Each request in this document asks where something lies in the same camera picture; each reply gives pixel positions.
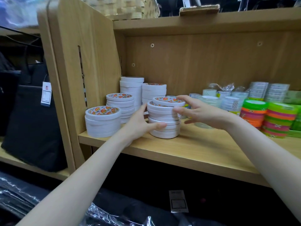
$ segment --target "black bag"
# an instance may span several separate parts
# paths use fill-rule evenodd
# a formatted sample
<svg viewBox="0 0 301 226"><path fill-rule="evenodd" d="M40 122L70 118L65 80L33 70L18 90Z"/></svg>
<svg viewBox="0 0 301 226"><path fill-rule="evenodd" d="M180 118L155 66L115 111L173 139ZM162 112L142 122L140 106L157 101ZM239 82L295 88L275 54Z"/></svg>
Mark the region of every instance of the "black bag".
<svg viewBox="0 0 301 226"><path fill-rule="evenodd" d="M0 70L0 136L6 135L9 116L15 103L20 70Z"/></svg>
<svg viewBox="0 0 301 226"><path fill-rule="evenodd" d="M42 84L48 79L45 61L22 70L1 147L30 165L56 172L67 162L53 97L50 107L41 105Z"/></svg>

